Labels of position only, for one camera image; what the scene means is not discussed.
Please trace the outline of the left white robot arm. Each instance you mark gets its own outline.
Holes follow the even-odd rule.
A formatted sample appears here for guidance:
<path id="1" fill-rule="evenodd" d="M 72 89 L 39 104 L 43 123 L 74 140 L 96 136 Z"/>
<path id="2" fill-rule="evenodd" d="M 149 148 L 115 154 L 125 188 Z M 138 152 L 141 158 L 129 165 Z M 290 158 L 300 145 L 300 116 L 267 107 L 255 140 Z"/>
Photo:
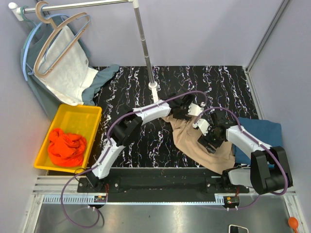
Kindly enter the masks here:
<path id="1" fill-rule="evenodd" d="M 135 140 L 143 125 L 173 114 L 186 117 L 194 99 L 192 92 L 186 92 L 140 108 L 130 109 L 116 119 L 107 131 L 107 143 L 101 155 L 86 175 L 88 187 L 94 192 L 104 189 L 104 178 L 108 176 L 114 161 Z"/>

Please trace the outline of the beige t shirt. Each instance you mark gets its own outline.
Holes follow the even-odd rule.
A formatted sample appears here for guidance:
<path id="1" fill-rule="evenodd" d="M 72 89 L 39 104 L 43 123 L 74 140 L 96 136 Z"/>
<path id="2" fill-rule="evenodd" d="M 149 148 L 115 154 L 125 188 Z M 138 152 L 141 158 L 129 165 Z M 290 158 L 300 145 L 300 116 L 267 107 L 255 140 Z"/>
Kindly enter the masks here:
<path id="1" fill-rule="evenodd" d="M 223 142 L 215 153 L 211 153 L 198 142 L 202 133 L 192 126 L 195 117 L 186 121 L 173 118 L 170 115 L 164 117 L 163 120 L 171 124 L 174 145 L 192 160 L 218 174 L 222 174 L 224 170 L 234 166 L 235 156 L 233 155 L 232 143 Z"/>

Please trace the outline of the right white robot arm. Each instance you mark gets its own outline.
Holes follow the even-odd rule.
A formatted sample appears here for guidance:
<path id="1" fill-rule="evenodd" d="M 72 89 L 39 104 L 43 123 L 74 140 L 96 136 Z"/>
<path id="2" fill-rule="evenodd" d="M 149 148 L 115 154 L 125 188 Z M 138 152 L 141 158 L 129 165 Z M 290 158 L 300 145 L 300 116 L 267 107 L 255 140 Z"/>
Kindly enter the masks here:
<path id="1" fill-rule="evenodd" d="M 250 159 L 250 167 L 234 167 L 223 171 L 221 188 L 232 192 L 239 185 L 254 189 L 259 195 L 284 195 L 292 187 L 293 180 L 283 147 L 273 147 L 254 137 L 239 122 L 226 119 L 228 110 L 212 108 L 211 122 L 196 117 L 193 127 L 202 133 L 198 142 L 209 152 L 215 153 L 224 142 L 231 142 Z"/>

